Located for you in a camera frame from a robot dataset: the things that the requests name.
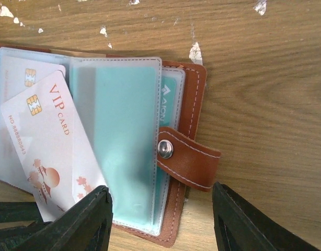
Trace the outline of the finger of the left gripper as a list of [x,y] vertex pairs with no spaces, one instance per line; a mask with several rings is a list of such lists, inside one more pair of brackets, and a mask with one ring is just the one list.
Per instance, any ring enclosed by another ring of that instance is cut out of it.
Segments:
[[34,202],[0,202],[0,223],[30,221],[28,226],[0,229],[0,250],[52,250],[53,242],[38,235],[53,217],[44,215]]

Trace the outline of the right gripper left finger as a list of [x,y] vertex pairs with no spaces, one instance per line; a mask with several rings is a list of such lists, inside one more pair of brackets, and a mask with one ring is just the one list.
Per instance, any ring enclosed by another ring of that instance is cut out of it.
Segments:
[[112,218],[109,189],[98,186],[12,250],[107,250]]

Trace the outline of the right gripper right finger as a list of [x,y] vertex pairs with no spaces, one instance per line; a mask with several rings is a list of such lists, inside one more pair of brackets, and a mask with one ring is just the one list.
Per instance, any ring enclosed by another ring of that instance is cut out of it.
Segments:
[[318,250],[216,182],[212,191],[218,250]]

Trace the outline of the white credit card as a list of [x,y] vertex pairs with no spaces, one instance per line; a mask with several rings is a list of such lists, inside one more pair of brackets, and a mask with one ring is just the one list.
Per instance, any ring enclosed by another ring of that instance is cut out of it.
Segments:
[[61,71],[4,102],[1,112],[45,222],[105,184]]
[[0,104],[31,87],[55,71],[66,74],[63,65],[4,55],[0,64]]

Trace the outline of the green credit card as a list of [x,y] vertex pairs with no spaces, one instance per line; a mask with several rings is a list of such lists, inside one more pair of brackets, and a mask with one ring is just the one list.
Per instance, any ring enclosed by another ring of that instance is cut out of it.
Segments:
[[175,101],[177,83],[173,77],[162,77],[162,94],[160,103],[160,127],[172,127],[175,123]]
[[152,66],[96,71],[94,148],[121,224],[153,222],[159,73]]

